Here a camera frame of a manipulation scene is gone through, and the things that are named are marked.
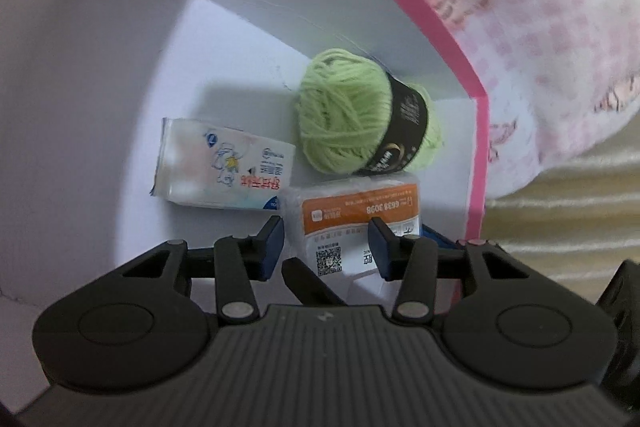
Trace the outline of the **green yarn ball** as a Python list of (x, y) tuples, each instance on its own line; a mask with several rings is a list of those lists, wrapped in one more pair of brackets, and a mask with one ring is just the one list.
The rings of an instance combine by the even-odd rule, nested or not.
[(346, 50), (326, 50), (311, 60), (297, 110), (302, 150), (322, 173), (416, 171), (442, 147), (442, 128), (424, 87), (403, 83)]

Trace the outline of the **pink checkered pillow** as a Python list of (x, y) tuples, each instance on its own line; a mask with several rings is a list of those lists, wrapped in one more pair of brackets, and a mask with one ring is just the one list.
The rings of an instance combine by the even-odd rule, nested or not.
[(619, 132), (639, 109), (639, 0), (425, 0), (489, 100), (489, 197)]

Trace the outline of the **blue wet wipes pack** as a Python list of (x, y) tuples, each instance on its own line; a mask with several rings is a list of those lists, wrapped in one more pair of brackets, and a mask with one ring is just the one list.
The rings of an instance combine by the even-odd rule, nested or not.
[(448, 237), (442, 235), (442, 233), (437, 232), (428, 225), (421, 225), (421, 235), (434, 241), (439, 248), (450, 249), (450, 251), (458, 251), (461, 249), (461, 245), (459, 243), (452, 239), (448, 239)]

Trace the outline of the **pink cardboard box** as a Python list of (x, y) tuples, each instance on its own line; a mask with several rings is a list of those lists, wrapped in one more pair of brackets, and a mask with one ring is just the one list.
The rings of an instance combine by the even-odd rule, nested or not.
[(423, 219), (453, 239), (480, 231), (480, 85), (422, 0), (1, 0), (8, 409), (47, 387), (30, 340), (47, 305), (166, 239), (205, 246), (262, 224), (151, 195), (163, 119), (295, 142), (299, 80), (327, 48), (424, 84), (445, 146), (420, 174)]

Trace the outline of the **gold satin curtain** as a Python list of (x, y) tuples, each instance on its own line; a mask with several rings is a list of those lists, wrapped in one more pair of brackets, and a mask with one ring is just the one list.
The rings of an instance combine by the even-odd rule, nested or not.
[(594, 303), (639, 260), (639, 119), (509, 196), (486, 202), (483, 237)]

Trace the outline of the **white tissue pack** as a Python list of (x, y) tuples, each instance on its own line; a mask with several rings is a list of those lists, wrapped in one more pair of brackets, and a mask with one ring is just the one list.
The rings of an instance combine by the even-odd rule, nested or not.
[(276, 210), (296, 148), (205, 121), (165, 118), (151, 194), (177, 205)]

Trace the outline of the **clear floss pick box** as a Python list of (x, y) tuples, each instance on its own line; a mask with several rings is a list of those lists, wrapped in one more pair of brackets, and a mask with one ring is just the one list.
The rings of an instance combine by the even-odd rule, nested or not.
[(419, 181), (408, 173), (289, 187), (280, 196), (288, 254), (350, 305), (392, 307), (399, 284), (385, 282), (368, 242), (383, 219), (396, 235), (421, 233)]

